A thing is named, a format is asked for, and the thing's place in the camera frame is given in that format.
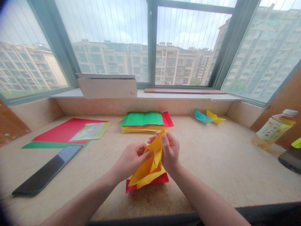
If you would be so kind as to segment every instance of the wooden panel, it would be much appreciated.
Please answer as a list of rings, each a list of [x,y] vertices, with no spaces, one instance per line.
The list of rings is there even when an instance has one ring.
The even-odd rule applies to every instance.
[[[217,89],[159,89],[145,88],[145,93],[178,93],[178,94],[226,94],[226,92]]]
[[[291,143],[301,137],[301,67],[294,73],[288,83],[254,122],[251,129],[258,131],[272,115],[281,114],[285,109],[299,111],[295,116],[297,124],[283,134],[277,144],[288,149]]]
[[[30,129],[0,100],[0,147],[30,132]]]

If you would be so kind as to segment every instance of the yellow origami paper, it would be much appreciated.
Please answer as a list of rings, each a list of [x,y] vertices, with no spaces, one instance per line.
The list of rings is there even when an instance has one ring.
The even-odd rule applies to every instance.
[[[139,189],[166,172],[161,162],[163,157],[161,136],[163,134],[166,134],[165,128],[160,132],[156,139],[146,147],[144,153],[153,151],[153,155],[132,175],[128,187],[137,185],[137,189]]]
[[[147,131],[154,131],[159,132],[163,129],[162,126],[135,126],[135,127],[128,127],[128,126],[121,126],[122,132],[147,132]]]
[[[221,122],[226,120],[226,119],[219,118],[217,115],[213,114],[211,111],[207,109],[206,112],[207,112],[207,117],[211,118],[215,124],[220,124]]]

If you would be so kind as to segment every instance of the cloudy sky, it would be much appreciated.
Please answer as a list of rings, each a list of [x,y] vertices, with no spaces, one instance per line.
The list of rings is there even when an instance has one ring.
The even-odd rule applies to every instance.
[[[146,0],[55,0],[70,41],[140,43],[147,45]],[[191,0],[234,7],[236,0]],[[298,0],[262,0],[261,6],[301,9]],[[213,48],[219,27],[229,14],[159,7],[157,43],[171,42],[187,49]],[[0,15],[0,41],[48,43],[26,0],[7,1]]]

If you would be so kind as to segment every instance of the red paper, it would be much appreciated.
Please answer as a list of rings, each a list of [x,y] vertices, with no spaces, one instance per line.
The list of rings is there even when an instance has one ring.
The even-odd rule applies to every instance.
[[[161,113],[161,115],[163,118],[163,125],[147,125],[147,126],[162,126],[162,127],[173,127],[174,126],[168,111]]]
[[[132,190],[136,190],[137,189],[137,185],[133,185],[131,187],[128,187],[129,185],[129,181],[130,180],[126,180],[126,188],[125,188],[125,193],[128,193]],[[161,176],[157,177],[156,179],[154,179],[151,184],[158,184],[158,183],[166,183],[169,182],[167,173],[163,173]]]
[[[100,123],[100,122],[108,122],[108,121],[73,118],[35,137],[33,141],[86,144],[88,140],[81,140],[81,141],[70,141],[70,140],[71,138],[74,137],[74,135],[78,131],[83,129],[86,124]]]

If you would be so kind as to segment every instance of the paper boat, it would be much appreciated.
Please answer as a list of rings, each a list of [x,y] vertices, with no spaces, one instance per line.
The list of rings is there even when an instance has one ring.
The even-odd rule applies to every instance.
[[[194,112],[195,112],[195,117],[197,118],[197,120],[201,121],[202,123],[208,124],[213,121],[213,119],[208,118],[206,115],[202,114],[201,112],[199,112],[196,109],[194,110]]]
[[[219,118],[217,115],[213,114],[211,111],[207,109],[206,112],[207,112],[207,117],[211,118],[215,124],[220,124],[221,122],[226,120],[226,119]]]

